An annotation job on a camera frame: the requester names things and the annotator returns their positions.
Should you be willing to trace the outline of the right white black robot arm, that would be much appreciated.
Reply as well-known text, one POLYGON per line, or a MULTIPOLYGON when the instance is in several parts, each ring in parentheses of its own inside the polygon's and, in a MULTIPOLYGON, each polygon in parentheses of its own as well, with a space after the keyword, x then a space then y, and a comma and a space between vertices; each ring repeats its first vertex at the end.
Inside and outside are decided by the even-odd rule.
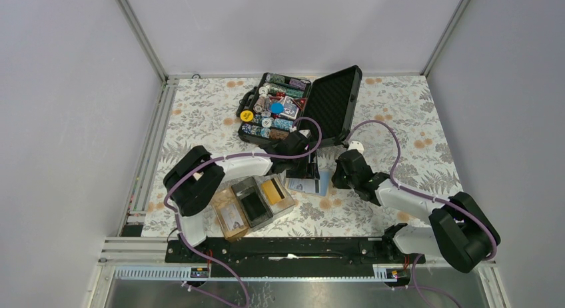
POLYGON ((425 227, 396 225, 386 230, 391 239, 382 244, 382 254, 390 262, 423 254, 442 257, 457 271, 468 273, 501 242, 471 195, 460 191, 444 198, 406 187, 388 173, 374 172, 356 149, 337 158, 332 184, 352 189, 363 201, 402 211, 425 223, 425 227))

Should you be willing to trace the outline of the gold magnetic stripe cards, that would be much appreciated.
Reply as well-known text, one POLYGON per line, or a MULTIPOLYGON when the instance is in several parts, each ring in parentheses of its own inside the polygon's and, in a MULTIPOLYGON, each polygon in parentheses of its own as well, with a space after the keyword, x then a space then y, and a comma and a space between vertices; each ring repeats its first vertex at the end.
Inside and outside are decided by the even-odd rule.
POLYGON ((261 183, 260 187, 270 205, 276 205, 285 198, 281 185, 276 178, 261 183))

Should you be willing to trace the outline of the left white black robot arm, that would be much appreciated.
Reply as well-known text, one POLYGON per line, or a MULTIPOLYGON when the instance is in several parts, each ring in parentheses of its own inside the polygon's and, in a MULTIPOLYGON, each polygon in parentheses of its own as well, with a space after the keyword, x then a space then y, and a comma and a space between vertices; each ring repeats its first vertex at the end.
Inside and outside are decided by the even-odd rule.
POLYGON ((201 212, 208 206, 219 186, 233 179, 267 176, 295 168, 299 160, 314 153, 321 144, 307 130, 292 131, 281 141, 251 151, 214 155, 202 145, 192 148, 165 175, 166 208, 173 211, 181 253, 192 262, 203 259, 207 238, 201 212))

